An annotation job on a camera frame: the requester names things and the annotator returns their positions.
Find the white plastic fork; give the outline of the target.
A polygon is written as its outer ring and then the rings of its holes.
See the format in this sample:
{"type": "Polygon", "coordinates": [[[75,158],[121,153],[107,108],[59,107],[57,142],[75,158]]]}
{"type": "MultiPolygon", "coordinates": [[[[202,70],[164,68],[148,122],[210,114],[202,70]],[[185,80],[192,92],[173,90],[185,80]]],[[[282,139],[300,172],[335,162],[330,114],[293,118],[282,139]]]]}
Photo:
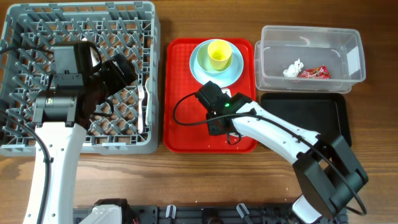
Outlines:
{"type": "Polygon", "coordinates": [[[137,121],[137,130],[138,133],[141,134],[144,130],[144,120],[143,120],[143,109],[142,109],[142,102],[145,98],[145,91],[141,84],[137,86],[138,90],[138,121],[137,121]]]}

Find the white plastic spoon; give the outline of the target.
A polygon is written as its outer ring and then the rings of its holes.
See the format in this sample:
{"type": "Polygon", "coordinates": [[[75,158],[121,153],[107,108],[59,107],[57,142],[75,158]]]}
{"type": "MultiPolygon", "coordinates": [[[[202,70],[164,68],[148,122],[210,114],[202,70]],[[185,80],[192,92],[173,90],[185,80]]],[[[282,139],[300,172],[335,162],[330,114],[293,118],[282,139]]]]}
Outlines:
{"type": "Polygon", "coordinates": [[[149,126],[149,108],[150,108],[150,91],[149,91],[149,81],[150,78],[147,78],[145,82],[145,91],[146,91],[146,116],[145,116],[145,125],[149,126]]]}

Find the white napkin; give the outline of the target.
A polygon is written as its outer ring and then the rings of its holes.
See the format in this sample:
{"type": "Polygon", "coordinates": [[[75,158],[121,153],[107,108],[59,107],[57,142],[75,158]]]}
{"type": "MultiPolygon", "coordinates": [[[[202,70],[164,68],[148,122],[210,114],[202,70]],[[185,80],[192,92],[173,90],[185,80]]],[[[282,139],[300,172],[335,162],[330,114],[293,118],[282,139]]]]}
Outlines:
{"type": "Polygon", "coordinates": [[[303,63],[298,58],[293,64],[289,65],[287,69],[283,71],[283,75],[288,78],[297,77],[303,69],[303,63]]]}

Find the red snack wrapper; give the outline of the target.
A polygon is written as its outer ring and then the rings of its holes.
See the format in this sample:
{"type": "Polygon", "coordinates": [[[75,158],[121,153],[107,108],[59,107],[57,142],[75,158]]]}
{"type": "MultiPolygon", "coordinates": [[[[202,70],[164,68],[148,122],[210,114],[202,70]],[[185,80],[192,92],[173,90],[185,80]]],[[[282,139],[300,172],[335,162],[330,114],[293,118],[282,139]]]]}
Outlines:
{"type": "Polygon", "coordinates": [[[316,79],[330,79],[330,73],[325,65],[316,68],[304,70],[300,73],[298,78],[316,78],[316,79]]]}

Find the small light blue bowl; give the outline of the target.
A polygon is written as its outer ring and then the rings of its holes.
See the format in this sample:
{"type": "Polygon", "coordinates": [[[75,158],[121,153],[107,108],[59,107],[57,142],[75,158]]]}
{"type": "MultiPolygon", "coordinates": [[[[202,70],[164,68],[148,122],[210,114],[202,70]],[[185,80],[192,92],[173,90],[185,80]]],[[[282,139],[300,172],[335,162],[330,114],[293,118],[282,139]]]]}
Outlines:
{"type": "Polygon", "coordinates": [[[242,94],[236,93],[233,96],[231,95],[231,91],[228,88],[222,88],[221,91],[224,95],[227,95],[226,99],[222,102],[221,113],[220,116],[224,116],[224,118],[219,119],[224,131],[226,134],[232,135],[237,138],[242,138],[242,134],[238,133],[232,119],[237,117],[234,114],[240,114],[238,112],[246,103],[251,103],[252,99],[250,97],[242,94]]]}

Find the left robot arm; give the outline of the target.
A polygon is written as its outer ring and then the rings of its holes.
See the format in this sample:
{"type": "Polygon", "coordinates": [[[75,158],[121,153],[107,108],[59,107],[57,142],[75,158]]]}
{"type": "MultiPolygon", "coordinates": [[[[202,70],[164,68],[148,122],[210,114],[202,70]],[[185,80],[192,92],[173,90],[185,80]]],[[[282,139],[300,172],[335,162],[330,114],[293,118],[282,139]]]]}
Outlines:
{"type": "Polygon", "coordinates": [[[93,63],[96,45],[62,42],[52,50],[54,89],[41,91],[34,102],[35,166],[24,223],[72,223],[78,160],[97,105],[137,80],[122,53],[93,63]]]}

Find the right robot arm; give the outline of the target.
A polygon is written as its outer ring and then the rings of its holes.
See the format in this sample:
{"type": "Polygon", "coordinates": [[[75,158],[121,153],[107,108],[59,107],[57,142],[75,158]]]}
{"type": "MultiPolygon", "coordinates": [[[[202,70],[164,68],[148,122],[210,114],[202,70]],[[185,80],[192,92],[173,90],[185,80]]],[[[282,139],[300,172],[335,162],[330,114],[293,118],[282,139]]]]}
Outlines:
{"type": "Polygon", "coordinates": [[[242,93],[229,96],[213,82],[195,97],[227,133],[255,139],[292,164],[302,190],[292,210],[301,221],[335,218],[359,199],[368,175],[342,135],[290,124],[242,93]]]}

